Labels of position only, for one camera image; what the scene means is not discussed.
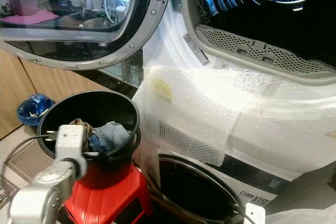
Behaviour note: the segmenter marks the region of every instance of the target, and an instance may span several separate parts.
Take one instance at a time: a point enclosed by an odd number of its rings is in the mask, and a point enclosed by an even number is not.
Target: red stool
[[[137,223],[152,213],[146,180],[133,165],[107,173],[90,166],[65,202],[76,224]]]

